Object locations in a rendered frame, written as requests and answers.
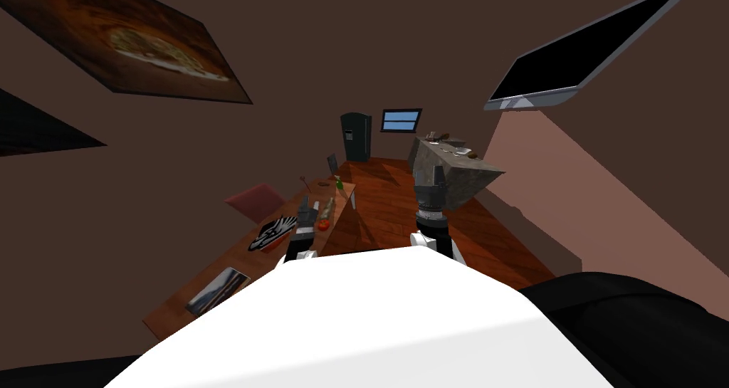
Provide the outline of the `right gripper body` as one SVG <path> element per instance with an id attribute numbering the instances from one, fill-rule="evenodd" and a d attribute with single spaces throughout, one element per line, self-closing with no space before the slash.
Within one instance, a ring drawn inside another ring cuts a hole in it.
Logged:
<path id="1" fill-rule="evenodd" d="M 444 208 L 446 205 L 447 185 L 444 182 L 432 186 L 414 187 L 419 208 Z"/>

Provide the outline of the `pink chair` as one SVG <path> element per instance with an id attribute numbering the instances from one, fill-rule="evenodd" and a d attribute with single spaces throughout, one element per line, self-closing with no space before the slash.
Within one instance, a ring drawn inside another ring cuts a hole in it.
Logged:
<path id="1" fill-rule="evenodd" d="M 270 185 L 257 184 L 244 192 L 230 196 L 224 203 L 252 222 L 260 224 L 282 207 L 286 200 Z"/>

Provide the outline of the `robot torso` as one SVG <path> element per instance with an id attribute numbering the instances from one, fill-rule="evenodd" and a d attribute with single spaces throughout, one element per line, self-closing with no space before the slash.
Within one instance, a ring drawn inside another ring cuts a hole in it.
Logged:
<path id="1" fill-rule="evenodd" d="M 105 388 L 613 388 L 524 295 L 429 248 L 283 263 Z"/>

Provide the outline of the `black fridge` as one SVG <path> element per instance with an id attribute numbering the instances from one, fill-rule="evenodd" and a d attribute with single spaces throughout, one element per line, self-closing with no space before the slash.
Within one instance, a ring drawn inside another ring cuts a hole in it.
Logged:
<path id="1" fill-rule="evenodd" d="M 368 162 L 371 154 L 372 116 L 348 112 L 340 116 L 348 162 Z"/>

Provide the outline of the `black and white striped cloth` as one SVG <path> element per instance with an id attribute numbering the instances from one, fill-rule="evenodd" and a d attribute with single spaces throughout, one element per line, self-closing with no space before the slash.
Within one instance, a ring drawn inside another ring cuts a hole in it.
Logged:
<path id="1" fill-rule="evenodd" d="M 257 237 L 248 246 L 248 251 L 269 253 L 277 248 L 290 232 L 295 229 L 298 218 L 281 215 L 261 227 Z"/>

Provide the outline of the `brown wooden table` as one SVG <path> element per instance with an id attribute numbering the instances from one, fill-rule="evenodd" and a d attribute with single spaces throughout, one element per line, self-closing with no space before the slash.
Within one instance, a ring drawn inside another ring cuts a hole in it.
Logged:
<path id="1" fill-rule="evenodd" d="M 327 231 L 315 230 L 313 250 L 321 256 L 335 253 L 332 236 L 340 226 L 342 215 L 345 211 L 355 208 L 355 184 L 344 182 L 344 190 L 338 190 L 335 182 L 329 179 L 315 179 L 309 184 L 311 192 L 306 188 L 297 193 L 292 199 L 286 200 L 277 211 L 271 214 L 260 224 L 257 224 L 240 241 L 235 243 L 229 250 L 224 251 L 213 263 L 206 267 L 201 273 L 195 275 L 187 284 L 178 290 L 172 297 L 166 300 L 158 308 L 148 315 L 144 323 L 160 341 L 173 335 L 182 329 L 196 317 L 187 312 L 185 305 L 198 295 L 223 269 L 232 267 L 242 274 L 248 276 L 252 284 L 274 269 L 276 264 L 284 257 L 291 237 L 295 233 L 293 229 L 283 242 L 269 253 L 262 251 L 248 251 L 248 246 L 257 237 L 261 227 L 281 215 L 296 216 L 298 207 L 304 196 L 309 197 L 309 202 L 320 202 L 323 209 L 330 197 L 335 198 L 335 210 L 330 219 L 330 228 Z"/>

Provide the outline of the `grey stone kitchen island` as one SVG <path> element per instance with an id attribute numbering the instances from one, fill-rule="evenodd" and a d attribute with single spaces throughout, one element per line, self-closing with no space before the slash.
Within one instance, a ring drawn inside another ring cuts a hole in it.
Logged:
<path id="1" fill-rule="evenodd" d="M 409 153 L 409 169 L 425 185 L 432 185 L 433 167 L 442 166 L 447 186 L 446 209 L 456 210 L 504 174 L 503 170 L 479 158 L 457 155 L 457 148 L 440 142 L 434 145 L 415 137 Z"/>

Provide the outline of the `black flat television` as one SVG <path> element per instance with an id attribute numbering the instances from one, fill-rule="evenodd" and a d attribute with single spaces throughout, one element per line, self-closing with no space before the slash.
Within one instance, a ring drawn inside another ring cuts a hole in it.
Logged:
<path id="1" fill-rule="evenodd" d="M 679 1 L 637 0 L 522 54 L 484 110 L 533 110 L 566 102 Z"/>

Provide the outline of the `dark wall picture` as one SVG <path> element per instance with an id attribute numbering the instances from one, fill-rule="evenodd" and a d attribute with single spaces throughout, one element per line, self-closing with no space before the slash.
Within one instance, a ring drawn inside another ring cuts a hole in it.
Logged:
<path id="1" fill-rule="evenodd" d="M 0 157 L 104 146 L 94 137 L 0 89 Z"/>

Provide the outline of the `blue window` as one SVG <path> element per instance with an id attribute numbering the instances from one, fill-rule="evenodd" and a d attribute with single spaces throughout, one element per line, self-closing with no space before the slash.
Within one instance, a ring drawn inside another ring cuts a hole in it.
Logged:
<path id="1" fill-rule="evenodd" d="M 422 108 L 384 110 L 382 112 L 381 132 L 415 133 L 421 117 Z"/>

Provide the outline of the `pizza wall picture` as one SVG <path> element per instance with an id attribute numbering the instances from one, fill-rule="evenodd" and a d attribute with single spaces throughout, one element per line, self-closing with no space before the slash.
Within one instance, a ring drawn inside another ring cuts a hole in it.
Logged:
<path id="1" fill-rule="evenodd" d="M 251 104 L 205 25 L 158 0 L 0 0 L 115 93 Z"/>

